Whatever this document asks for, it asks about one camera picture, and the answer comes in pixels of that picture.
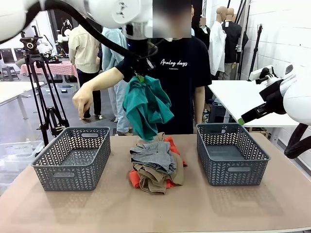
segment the folded gray cloth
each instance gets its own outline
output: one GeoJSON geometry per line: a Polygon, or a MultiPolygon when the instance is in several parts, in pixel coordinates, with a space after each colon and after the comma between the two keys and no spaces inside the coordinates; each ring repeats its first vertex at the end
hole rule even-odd
{"type": "Polygon", "coordinates": [[[164,174],[172,174],[176,170],[174,157],[169,153],[169,142],[153,142],[142,147],[131,148],[131,162],[142,164],[164,174]]]}

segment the basket rim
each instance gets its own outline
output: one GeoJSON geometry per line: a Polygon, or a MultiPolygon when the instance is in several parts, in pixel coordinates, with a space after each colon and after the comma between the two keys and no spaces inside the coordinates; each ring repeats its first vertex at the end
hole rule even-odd
{"type": "Polygon", "coordinates": [[[43,156],[44,152],[47,151],[48,149],[50,149],[51,146],[53,145],[53,143],[54,143],[55,141],[59,140],[59,138],[60,138],[63,134],[65,134],[66,131],[75,130],[75,129],[108,129],[108,131],[107,131],[107,133],[106,133],[106,135],[105,135],[105,137],[104,137],[104,139],[103,139],[103,141],[102,141],[100,147],[101,147],[102,144],[104,143],[104,141],[105,141],[105,139],[107,138],[107,136],[110,137],[110,134],[109,134],[109,132],[110,132],[110,127],[108,127],[108,126],[104,126],[104,127],[67,127],[67,128],[65,128],[54,140],[52,140],[52,141],[41,151],[41,153],[40,153],[40,154],[35,158],[35,160],[31,163],[31,166],[34,167],[34,168],[36,168],[36,167],[55,167],[55,168],[56,168],[56,167],[86,167],[86,166],[91,165],[91,164],[94,162],[94,160],[96,159],[96,157],[97,157],[97,155],[98,155],[98,151],[96,152],[96,155],[94,156],[93,160],[92,160],[89,164],[87,164],[87,165],[63,165],[63,166],[62,166],[62,165],[35,165],[35,163],[36,163],[39,159],[41,159],[41,157],[43,156]]]}
{"type": "Polygon", "coordinates": [[[264,161],[268,162],[271,160],[271,156],[253,139],[253,137],[249,134],[249,132],[245,129],[245,127],[243,127],[239,123],[205,123],[205,124],[197,124],[196,128],[197,128],[197,132],[198,132],[197,134],[200,135],[200,139],[203,142],[203,145],[204,145],[204,148],[207,152],[208,158],[214,162],[224,162],[224,163],[247,162],[247,161],[250,161],[250,162],[264,162],[264,161]],[[242,130],[249,136],[249,138],[253,141],[253,143],[255,143],[257,145],[257,147],[262,151],[262,153],[264,153],[264,155],[267,157],[267,159],[257,159],[257,160],[215,160],[215,159],[212,159],[211,156],[209,155],[209,152],[206,148],[206,145],[204,143],[202,135],[200,134],[200,131],[199,131],[199,126],[208,125],[208,124],[210,124],[210,125],[237,125],[238,127],[242,128],[242,130]]]}

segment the black pants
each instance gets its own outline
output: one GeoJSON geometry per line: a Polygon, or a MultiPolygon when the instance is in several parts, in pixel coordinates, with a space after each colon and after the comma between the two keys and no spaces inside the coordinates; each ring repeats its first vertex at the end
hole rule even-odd
{"type": "MultiPolygon", "coordinates": [[[[95,78],[98,75],[98,72],[93,74],[88,74],[80,71],[78,71],[78,77],[80,86],[83,86],[86,82],[90,81],[91,79],[95,78]]],[[[94,102],[94,114],[95,115],[101,115],[102,111],[102,101],[101,101],[101,91],[93,91],[93,102],[94,102]]],[[[84,113],[85,118],[91,117],[89,113],[89,109],[84,113]]]]}

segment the person's hand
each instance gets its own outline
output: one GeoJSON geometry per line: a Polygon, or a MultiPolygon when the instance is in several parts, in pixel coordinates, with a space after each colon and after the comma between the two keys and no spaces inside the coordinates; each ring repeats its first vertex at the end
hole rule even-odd
{"type": "Polygon", "coordinates": [[[101,59],[99,57],[96,57],[96,64],[99,65],[101,62],[101,59]]]}
{"type": "Polygon", "coordinates": [[[79,117],[82,119],[83,114],[90,108],[93,103],[93,89],[85,83],[72,98],[73,105],[79,111],[79,117]]]}

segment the black backdrop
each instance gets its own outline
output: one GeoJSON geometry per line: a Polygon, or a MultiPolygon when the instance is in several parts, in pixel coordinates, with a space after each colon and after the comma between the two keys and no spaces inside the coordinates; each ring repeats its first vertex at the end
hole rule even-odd
{"type": "Polygon", "coordinates": [[[192,2],[192,5],[194,7],[194,16],[192,18],[192,27],[199,26],[201,14],[202,14],[203,0],[191,0],[191,2],[192,2]]]}

